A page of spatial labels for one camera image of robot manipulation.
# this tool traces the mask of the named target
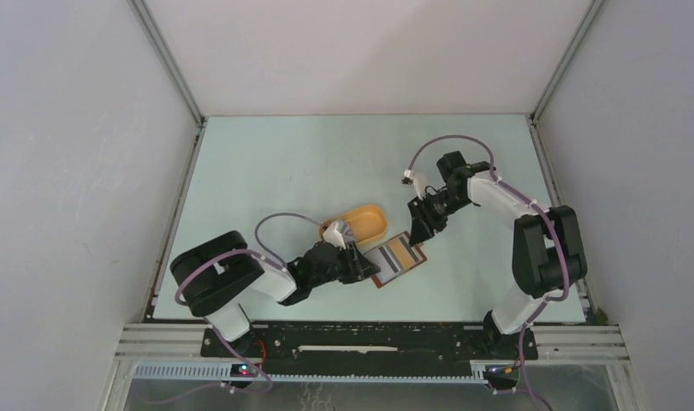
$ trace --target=purple cable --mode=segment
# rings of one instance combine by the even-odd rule
[[[260,253],[257,253],[257,252],[255,252],[255,251],[253,251],[253,250],[249,250],[249,249],[247,249],[247,248],[245,248],[245,249],[238,249],[238,250],[231,250],[231,251],[228,251],[228,252],[226,252],[226,253],[219,254],[219,255],[217,255],[216,257],[213,257],[212,259],[209,259],[208,261],[206,261],[205,263],[203,263],[200,267],[198,267],[197,269],[195,269],[195,271],[193,271],[192,273],[190,273],[190,275],[189,275],[188,277],[186,277],[186,279],[185,279],[185,280],[181,283],[181,285],[178,287],[177,291],[175,291],[175,302],[178,303],[178,304],[180,304],[180,305],[182,305],[182,306],[185,306],[185,305],[186,305],[186,302],[185,302],[184,300],[182,300],[182,298],[181,298],[182,295],[183,295],[183,290],[188,286],[188,284],[190,284],[190,283],[193,282],[193,280],[195,279],[195,277],[199,276],[199,275],[200,275],[201,273],[203,273],[205,270],[208,270],[209,268],[211,268],[211,267],[212,267],[215,263],[217,263],[218,261],[221,261],[221,260],[223,260],[223,259],[227,259],[227,258],[229,258],[229,257],[233,257],[233,256],[235,256],[235,255],[243,255],[243,254],[248,255],[248,256],[250,256],[250,257],[252,257],[252,258],[258,259],[258,260],[260,260],[260,261],[263,261],[264,263],[266,263],[266,264],[268,264],[268,265],[271,265],[272,267],[276,268],[276,269],[279,270],[279,271],[280,271],[281,269],[283,269],[283,266],[282,266],[282,265],[278,265],[276,262],[274,262],[274,261],[272,261],[272,260],[270,260],[270,259],[267,259],[266,257],[264,257],[263,255],[261,255]],[[231,347],[231,345],[228,343],[228,341],[226,340],[226,338],[223,337],[223,334],[221,334],[221,332],[220,332],[215,326],[213,326],[213,324],[211,324],[211,322],[208,321],[208,319],[205,319],[205,321],[213,328],[213,331],[216,333],[216,336],[218,337],[218,340],[221,341],[221,343],[223,344],[223,346],[224,346],[234,357],[238,358],[238,359],[241,360],[244,364],[247,364],[247,365],[250,366],[251,368],[257,370],[257,371],[258,371],[258,374],[262,375],[262,376],[266,379],[266,381],[269,382],[269,386],[266,387],[266,388],[258,389],[258,390],[244,390],[244,389],[242,389],[242,388],[234,387],[233,385],[228,384],[228,383],[222,381],[222,382],[220,382],[220,383],[208,383],[208,384],[200,385],[199,387],[195,387],[194,389],[192,389],[192,390],[190,390],[190,391],[186,391],[186,392],[183,393],[183,394],[180,394],[180,395],[178,395],[178,396],[174,396],[173,398],[169,398],[169,399],[167,399],[167,400],[160,400],[160,401],[157,401],[157,402],[147,402],[147,403],[151,403],[151,404],[165,404],[165,403],[169,403],[169,402],[175,402],[175,401],[179,401],[180,399],[182,399],[182,398],[185,397],[185,396],[188,396],[188,395],[192,394],[193,392],[196,392],[196,391],[199,391],[199,390],[203,390],[203,389],[206,389],[206,388],[210,388],[210,387],[215,387],[215,386],[229,387],[231,390],[234,390],[234,391],[241,391],[241,392],[247,392],[247,393],[250,393],[250,394],[263,394],[263,393],[265,393],[266,391],[268,391],[268,390],[270,390],[271,388],[273,388],[274,383],[273,383],[273,381],[271,380],[271,377],[269,376],[269,374],[267,374],[266,372],[264,372],[264,370],[262,370],[260,366],[256,366],[255,364],[253,364],[252,362],[250,362],[249,360],[247,360],[243,355],[239,354],[238,351],[236,351],[233,347]]]
[[[223,337],[223,334],[221,334],[221,332],[220,332],[215,326],[213,326],[213,324],[211,324],[211,322],[208,321],[208,319],[206,319],[205,321],[206,321],[209,325],[211,325],[211,327],[213,327],[213,331],[216,333],[216,336],[218,337],[218,340],[221,341],[221,344],[223,344],[223,346],[225,346],[226,349],[227,349],[235,358],[237,358],[237,359],[243,361],[244,364],[247,364],[247,365],[250,366],[251,368],[255,369],[259,374],[261,374],[261,376],[263,376],[264,378],[266,378],[266,381],[269,382],[269,386],[268,386],[268,387],[266,387],[266,388],[259,388],[258,390],[245,390],[245,389],[242,389],[242,388],[234,387],[233,385],[230,385],[230,384],[228,384],[228,383],[224,383],[224,384],[226,384],[226,386],[230,387],[231,390],[236,390],[236,391],[240,391],[240,392],[247,392],[247,393],[249,393],[249,394],[264,394],[264,393],[270,391],[272,388],[274,388],[274,382],[271,380],[271,377],[269,376],[269,374],[267,374],[266,372],[264,372],[264,370],[262,370],[260,366],[257,366],[256,364],[253,364],[252,362],[250,362],[249,360],[247,360],[246,357],[244,357],[243,355],[239,354],[238,351],[236,351],[233,347],[231,347],[231,344],[229,344],[228,341],[226,341],[226,338]]]
[[[284,268],[284,265],[279,265],[275,261],[273,261],[271,259],[267,259],[266,257],[261,255],[260,253],[257,253],[253,250],[249,250],[248,248],[231,250],[231,251],[228,251],[228,252],[223,253],[223,254],[218,254],[216,257],[213,257],[212,259],[209,259],[208,261],[203,263],[203,265],[201,265],[200,267],[195,269],[195,271],[193,271],[192,273],[190,273],[190,275],[188,277],[186,277],[186,279],[181,283],[180,287],[178,287],[178,290],[175,291],[175,302],[181,306],[186,306],[187,303],[185,302],[185,300],[183,300],[181,298],[183,296],[183,290],[185,290],[186,287],[188,285],[190,285],[190,283],[193,282],[195,277],[199,276],[203,271],[211,268],[218,261],[220,261],[222,259],[227,259],[228,257],[233,257],[235,255],[240,255],[240,254],[249,255],[255,259],[261,260],[264,263],[276,268],[278,271],[281,271]]]
[[[276,254],[276,253],[274,253],[273,251],[271,251],[270,248],[266,247],[266,245],[263,244],[263,243],[261,242],[261,239],[258,237],[258,229],[260,229],[260,228],[261,228],[261,225],[263,225],[265,222],[271,220],[273,217],[298,217],[298,218],[301,218],[302,220],[306,220],[306,221],[308,221],[308,222],[310,222],[310,223],[314,223],[314,224],[316,224],[318,227],[321,227],[322,224],[319,223],[317,220],[314,220],[314,219],[312,219],[312,218],[309,218],[309,217],[307,217],[307,216],[305,216],[305,215],[303,215],[303,214],[299,214],[299,213],[296,213],[296,212],[277,212],[277,213],[274,213],[274,214],[271,214],[271,215],[269,215],[269,216],[264,217],[263,220],[259,221],[258,224],[256,224],[256,229],[253,231],[253,234],[256,236],[256,242],[258,243],[258,245],[261,246],[261,248],[262,248],[266,253],[271,254],[271,256],[272,256],[273,258],[279,260],[279,262],[285,267],[285,266],[286,266],[286,261],[285,261],[284,259],[282,259],[281,257],[279,257],[278,254]]]

